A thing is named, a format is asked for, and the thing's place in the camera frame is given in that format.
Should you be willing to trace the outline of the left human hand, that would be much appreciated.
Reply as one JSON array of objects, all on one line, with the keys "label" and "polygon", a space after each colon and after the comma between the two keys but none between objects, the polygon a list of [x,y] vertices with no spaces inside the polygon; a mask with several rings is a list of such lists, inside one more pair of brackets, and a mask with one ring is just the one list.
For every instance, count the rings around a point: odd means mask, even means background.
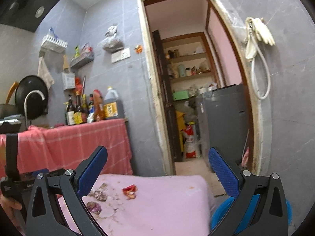
[{"label": "left human hand", "polygon": [[3,195],[1,195],[1,206],[5,213],[7,214],[8,218],[10,221],[14,224],[16,228],[19,228],[19,223],[14,215],[15,210],[21,210],[22,205],[18,201],[12,199],[12,198],[7,198]]}]

